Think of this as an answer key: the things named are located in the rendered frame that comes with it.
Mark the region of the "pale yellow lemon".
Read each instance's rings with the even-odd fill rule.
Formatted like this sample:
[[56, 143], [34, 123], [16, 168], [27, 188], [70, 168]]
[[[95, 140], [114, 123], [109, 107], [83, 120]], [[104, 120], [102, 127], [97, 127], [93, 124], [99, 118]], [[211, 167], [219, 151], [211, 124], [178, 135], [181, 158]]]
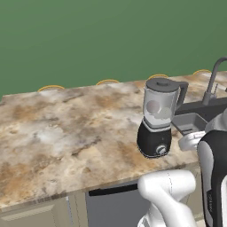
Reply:
[[168, 107], [163, 107], [159, 112], [159, 117], [161, 119], [167, 119], [170, 118], [172, 115], [171, 109]]

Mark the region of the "grey blender lid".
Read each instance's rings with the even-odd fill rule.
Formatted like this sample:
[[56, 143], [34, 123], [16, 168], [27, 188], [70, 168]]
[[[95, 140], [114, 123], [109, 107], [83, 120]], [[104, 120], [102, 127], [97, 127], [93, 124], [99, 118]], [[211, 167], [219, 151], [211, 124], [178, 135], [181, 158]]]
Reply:
[[179, 89], [177, 82], [171, 81], [167, 78], [156, 77], [146, 81], [146, 87], [150, 90], [169, 93]]

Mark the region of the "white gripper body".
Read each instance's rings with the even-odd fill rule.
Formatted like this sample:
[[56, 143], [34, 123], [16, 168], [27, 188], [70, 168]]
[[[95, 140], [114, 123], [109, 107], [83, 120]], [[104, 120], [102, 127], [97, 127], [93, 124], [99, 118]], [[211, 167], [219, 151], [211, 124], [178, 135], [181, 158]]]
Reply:
[[183, 152], [195, 151], [197, 149], [198, 142], [205, 136], [205, 134], [205, 131], [189, 133], [178, 141], [178, 145]]

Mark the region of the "grey tap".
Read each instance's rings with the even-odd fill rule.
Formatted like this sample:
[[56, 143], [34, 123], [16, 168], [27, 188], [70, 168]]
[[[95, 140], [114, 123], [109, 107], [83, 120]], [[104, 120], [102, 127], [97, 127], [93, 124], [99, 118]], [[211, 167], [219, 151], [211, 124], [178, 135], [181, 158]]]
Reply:
[[209, 83], [208, 83], [208, 86], [207, 86], [207, 90], [204, 92], [204, 96], [203, 96], [203, 99], [202, 99], [202, 105], [204, 105], [204, 106], [207, 106], [208, 103], [209, 103], [209, 100], [211, 98], [211, 90], [213, 88], [213, 84], [214, 84], [215, 77], [216, 77], [216, 74], [217, 74], [217, 71], [218, 71], [218, 67], [224, 61], [227, 61], [227, 56], [219, 58], [214, 64], [213, 71], [212, 71], [212, 74], [210, 76], [210, 80], [209, 80]]

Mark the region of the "black blender with clear jug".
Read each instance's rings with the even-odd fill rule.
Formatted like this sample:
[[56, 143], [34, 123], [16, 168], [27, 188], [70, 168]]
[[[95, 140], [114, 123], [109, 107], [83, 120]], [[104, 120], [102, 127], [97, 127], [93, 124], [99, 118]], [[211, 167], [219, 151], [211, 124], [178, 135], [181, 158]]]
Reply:
[[[175, 111], [183, 104], [188, 89], [187, 82], [177, 82], [179, 89], [169, 93], [150, 90], [145, 85], [143, 119], [137, 132], [137, 147], [139, 151], [149, 159], [160, 158], [168, 154], [171, 146], [171, 122]], [[146, 104], [150, 100], [156, 100], [163, 107], [171, 109], [170, 118], [161, 119], [159, 112], [150, 114]]]

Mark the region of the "beige cupboard door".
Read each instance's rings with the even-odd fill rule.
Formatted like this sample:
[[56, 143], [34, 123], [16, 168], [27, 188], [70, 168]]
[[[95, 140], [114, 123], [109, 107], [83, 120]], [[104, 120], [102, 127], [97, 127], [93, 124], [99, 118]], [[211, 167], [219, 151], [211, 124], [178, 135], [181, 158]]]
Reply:
[[65, 199], [16, 209], [0, 214], [0, 227], [72, 227]]

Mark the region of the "dark grey sink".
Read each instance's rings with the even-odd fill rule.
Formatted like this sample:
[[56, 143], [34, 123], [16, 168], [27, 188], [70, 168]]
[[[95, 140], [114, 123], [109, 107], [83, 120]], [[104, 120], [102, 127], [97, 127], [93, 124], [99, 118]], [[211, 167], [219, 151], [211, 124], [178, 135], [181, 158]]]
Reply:
[[209, 101], [207, 106], [201, 101], [182, 104], [176, 115], [196, 113], [206, 121], [211, 121], [227, 108], [227, 98], [216, 98]]

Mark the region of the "grey sink tray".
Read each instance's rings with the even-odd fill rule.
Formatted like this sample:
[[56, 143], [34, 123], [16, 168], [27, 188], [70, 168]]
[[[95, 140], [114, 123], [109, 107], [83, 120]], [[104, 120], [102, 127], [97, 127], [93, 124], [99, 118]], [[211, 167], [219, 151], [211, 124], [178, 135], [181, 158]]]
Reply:
[[176, 115], [172, 120], [172, 124], [185, 136], [192, 132], [203, 131], [207, 125], [207, 121], [197, 113], [185, 113]]

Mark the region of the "pale purple onion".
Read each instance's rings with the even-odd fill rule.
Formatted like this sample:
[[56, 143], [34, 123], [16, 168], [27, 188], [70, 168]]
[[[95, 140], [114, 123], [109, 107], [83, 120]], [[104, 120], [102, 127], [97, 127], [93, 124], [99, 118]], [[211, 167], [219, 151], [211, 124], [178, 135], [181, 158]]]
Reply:
[[150, 100], [146, 104], [146, 109], [150, 114], [156, 114], [160, 111], [160, 104], [156, 100]]

